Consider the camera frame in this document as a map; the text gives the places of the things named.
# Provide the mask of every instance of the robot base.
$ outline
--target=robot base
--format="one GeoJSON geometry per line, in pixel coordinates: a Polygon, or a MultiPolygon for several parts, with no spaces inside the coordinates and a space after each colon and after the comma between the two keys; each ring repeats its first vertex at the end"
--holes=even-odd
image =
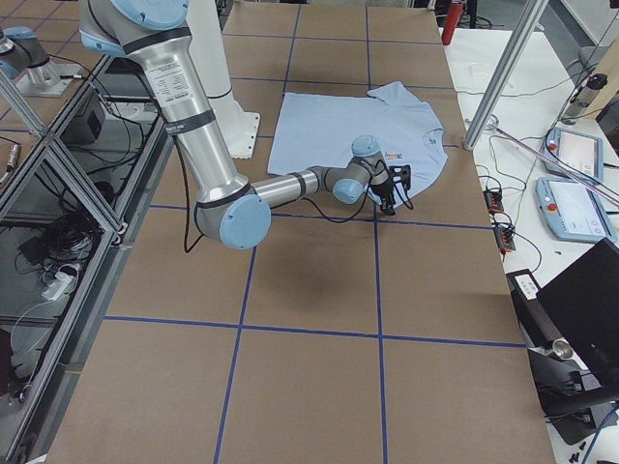
{"type": "MultiPolygon", "coordinates": [[[[55,67],[60,75],[74,75],[81,71],[81,66],[74,64],[55,64],[55,67]]],[[[35,87],[26,74],[17,82],[16,87],[25,97],[61,97],[72,82],[72,79],[60,79],[57,84],[42,89],[35,87]]]]}

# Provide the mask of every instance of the grid line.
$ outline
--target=grid line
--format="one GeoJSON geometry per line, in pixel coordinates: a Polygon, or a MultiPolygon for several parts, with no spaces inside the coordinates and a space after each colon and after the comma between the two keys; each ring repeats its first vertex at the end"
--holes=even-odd
{"type": "Polygon", "coordinates": [[[312,37],[312,36],[277,36],[277,35],[261,35],[261,34],[241,34],[241,33],[222,33],[225,37],[254,37],[254,38],[268,38],[268,39],[304,39],[308,41],[332,41],[332,42],[369,42],[377,44],[414,44],[414,45],[441,45],[441,42],[418,42],[418,41],[388,41],[377,39],[345,39],[345,38],[331,38],[331,37],[312,37]]]}
{"type": "Polygon", "coordinates": [[[387,394],[385,387],[385,346],[383,342],[383,308],[380,283],[380,246],[378,243],[378,219],[374,209],[374,271],[376,275],[376,315],[378,317],[378,365],[380,373],[380,419],[383,440],[383,464],[389,464],[389,442],[387,439],[387,394]]]}
{"type": "Polygon", "coordinates": [[[292,41],[290,41],[290,52],[288,53],[288,63],[286,65],[286,75],[283,78],[283,89],[282,93],[286,93],[286,87],[288,85],[288,77],[290,76],[290,66],[292,65],[292,54],[294,53],[294,41],[297,36],[297,28],[299,27],[299,19],[301,18],[301,5],[297,7],[297,18],[294,22],[294,31],[292,32],[292,41]]]}
{"type": "MultiPolygon", "coordinates": [[[[187,208],[184,206],[175,206],[175,205],[159,205],[152,204],[151,208],[156,210],[178,210],[185,211],[187,208]]],[[[295,218],[295,219],[319,219],[319,220],[327,220],[322,216],[309,216],[309,215],[295,215],[293,213],[272,213],[274,218],[295,218]]],[[[345,219],[347,217],[340,216],[332,216],[330,218],[333,219],[345,219]]],[[[373,222],[374,219],[363,219],[354,217],[350,220],[351,222],[373,222]]],[[[492,226],[490,225],[471,225],[471,224],[448,224],[442,222],[421,222],[417,220],[396,220],[396,219],[380,219],[376,220],[382,224],[395,224],[395,225],[412,225],[412,226],[421,226],[421,227],[443,227],[443,228],[451,228],[451,229],[475,229],[475,230],[492,230],[492,226]]]]}
{"type": "Polygon", "coordinates": [[[415,335],[400,335],[393,333],[384,333],[379,336],[378,333],[361,333],[361,332],[344,332],[344,331],[326,331],[319,329],[304,329],[298,327],[277,327],[277,326],[260,326],[254,324],[232,324],[226,322],[212,321],[193,321],[188,319],[165,319],[161,317],[141,317],[141,316],[122,316],[122,315],[106,315],[106,321],[121,321],[135,322],[142,324],[169,324],[176,326],[197,326],[211,327],[215,329],[242,329],[244,331],[256,332],[276,332],[284,334],[307,334],[307,335],[323,335],[323,336],[340,336],[346,338],[374,338],[381,337],[383,340],[398,340],[398,341],[416,341],[422,343],[439,343],[450,345],[472,345],[485,346],[490,348],[526,348],[524,343],[513,343],[508,341],[490,341],[490,340],[467,340],[464,338],[442,338],[436,336],[415,336],[415,335]]]}
{"type": "Polygon", "coordinates": [[[215,447],[215,456],[213,457],[213,463],[218,464],[220,462],[221,443],[223,442],[223,432],[225,430],[225,420],[227,418],[228,406],[230,404],[230,396],[232,394],[232,384],[234,382],[234,372],[236,370],[236,363],[239,358],[239,348],[241,346],[241,335],[243,334],[243,323],[245,322],[245,313],[248,307],[248,299],[250,297],[251,279],[253,277],[253,265],[255,263],[255,254],[257,248],[251,251],[250,268],[248,269],[248,280],[245,285],[245,294],[243,295],[243,306],[241,307],[241,316],[239,317],[239,327],[236,332],[236,340],[234,342],[234,352],[232,354],[232,362],[230,364],[230,372],[228,374],[228,384],[225,391],[225,397],[223,399],[223,408],[221,410],[220,430],[217,437],[217,445],[215,447]]]}

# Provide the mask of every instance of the brown cardboard surface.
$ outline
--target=brown cardboard surface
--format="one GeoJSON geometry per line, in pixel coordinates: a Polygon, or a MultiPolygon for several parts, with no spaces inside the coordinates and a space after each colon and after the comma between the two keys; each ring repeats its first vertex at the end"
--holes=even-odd
{"type": "Polygon", "coordinates": [[[367,84],[367,45],[352,41],[297,39],[288,79],[367,84]]]}
{"type": "Polygon", "coordinates": [[[244,331],[221,463],[382,462],[378,344],[244,331]]]}
{"type": "Polygon", "coordinates": [[[373,85],[399,80],[417,87],[454,88],[442,44],[372,42],[369,69],[373,85]]]}
{"type": "Polygon", "coordinates": [[[25,26],[30,29],[36,29],[41,24],[43,24],[43,20],[40,18],[30,18],[30,17],[7,17],[2,20],[0,26],[2,29],[9,29],[10,27],[16,26],[25,26]]]}
{"type": "MultiPolygon", "coordinates": [[[[190,201],[195,200],[197,188],[195,178],[187,168],[187,181],[190,188],[190,201]]],[[[153,195],[153,205],[176,206],[185,208],[185,186],[183,184],[183,173],[181,162],[179,161],[176,149],[170,153],[162,178],[159,181],[155,195],[153,195]]]]}
{"type": "Polygon", "coordinates": [[[298,12],[298,5],[234,2],[223,33],[292,37],[298,12]]]}
{"type": "Polygon", "coordinates": [[[108,314],[238,323],[251,251],[203,239],[185,254],[184,223],[184,211],[148,212],[108,314]]]}
{"type": "Polygon", "coordinates": [[[65,21],[61,19],[46,19],[37,29],[37,36],[46,41],[68,41],[79,28],[77,21],[65,21]]]}
{"type": "Polygon", "coordinates": [[[368,8],[371,41],[441,44],[434,12],[411,8],[368,8]]]}
{"type": "Polygon", "coordinates": [[[11,16],[46,18],[60,8],[61,5],[61,2],[53,0],[28,0],[12,12],[11,16]]]}
{"type": "Polygon", "coordinates": [[[248,112],[260,113],[258,135],[275,135],[283,99],[283,82],[232,79],[235,100],[248,112]]]}
{"type": "Polygon", "coordinates": [[[279,79],[286,77],[292,39],[223,36],[230,77],[279,79]]]}
{"type": "Polygon", "coordinates": [[[385,340],[393,464],[553,463],[526,351],[385,340]]]}
{"type": "Polygon", "coordinates": [[[381,219],[490,226],[473,154],[459,148],[446,148],[445,152],[447,163],[438,179],[412,198],[415,209],[400,206],[395,216],[381,219]]]}
{"type": "Polygon", "coordinates": [[[373,333],[373,224],[274,217],[255,257],[246,322],[373,333]]]}
{"type": "Polygon", "coordinates": [[[359,7],[306,5],[301,9],[297,37],[366,39],[366,11],[359,7]]]}
{"type": "Polygon", "coordinates": [[[457,93],[452,89],[424,89],[420,87],[410,87],[408,90],[422,102],[428,102],[436,113],[445,130],[443,132],[443,144],[461,147],[466,135],[466,128],[457,103],[457,93]]]}
{"type": "Polygon", "coordinates": [[[366,97],[367,84],[324,84],[320,82],[288,82],[286,92],[330,95],[332,97],[366,97]]]}
{"type": "MultiPolygon", "coordinates": [[[[19,158],[17,159],[17,168],[14,171],[14,174],[12,175],[12,177],[8,181],[6,181],[2,186],[0,186],[0,192],[1,192],[7,187],[8,184],[11,183],[11,179],[19,171],[19,168],[21,167],[21,165],[30,156],[30,151],[32,150],[32,147],[34,147],[37,144],[39,139],[36,136],[31,135],[27,132],[0,131],[0,137],[8,137],[11,140],[14,140],[15,142],[21,145],[21,148],[19,150],[19,158]]],[[[9,153],[13,145],[14,145],[13,142],[0,138],[0,173],[2,174],[4,174],[5,172],[7,162],[9,161],[9,153]]]]}
{"type": "Polygon", "coordinates": [[[56,10],[50,17],[54,19],[79,19],[79,3],[62,2],[60,8],[56,10]]]}
{"type": "Polygon", "coordinates": [[[22,3],[23,0],[2,0],[0,2],[0,16],[9,15],[22,3]]]}
{"type": "Polygon", "coordinates": [[[212,459],[236,331],[105,321],[46,463],[212,459]]]}
{"type": "Polygon", "coordinates": [[[522,343],[489,230],[378,226],[385,334],[522,343]]]}

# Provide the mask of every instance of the silver arm segment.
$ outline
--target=silver arm segment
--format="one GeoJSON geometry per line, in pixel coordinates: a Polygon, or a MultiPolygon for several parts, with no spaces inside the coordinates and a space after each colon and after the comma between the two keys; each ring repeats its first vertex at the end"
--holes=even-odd
{"type": "Polygon", "coordinates": [[[344,168],[311,167],[251,185],[236,170],[189,54],[187,3],[160,0],[144,11],[143,2],[138,9],[132,0],[80,0],[80,32],[88,48],[126,56],[144,70],[199,187],[193,219],[201,233],[228,247],[255,247],[269,230],[270,207],[320,190],[352,204],[370,186],[389,203],[393,179],[368,135],[354,141],[344,168]]]}

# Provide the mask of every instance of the black device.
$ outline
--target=black device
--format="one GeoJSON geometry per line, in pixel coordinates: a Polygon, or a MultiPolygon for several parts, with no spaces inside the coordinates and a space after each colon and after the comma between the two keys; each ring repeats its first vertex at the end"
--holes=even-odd
{"type": "Polygon", "coordinates": [[[67,144],[93,143],[99,138],[104,122],[103,107],[95,92],[91,92],[60,138],[67,144]]]}
{"type": "Polygon", "coordinates": [[[0,396],[9,391],[12,355],[11,334],[0,329],[0,396]]]}
{"type": "Polygon", "coordinates": [[[619,384],[619,248],[600,240],[538,299],[600,383],[619,384]]]}
{"type": "MultiPolygon", "coordinates": [[[[528,271],[507,275],[516,314],[533,345],[565,337],[587,364],[530,350],[540,403],[573,445],[593,433],[619,401],[619,248],[602,239],[541,288],[528,271]]],[[[616,423],[616,415],[606,425],[616,423]]]]}

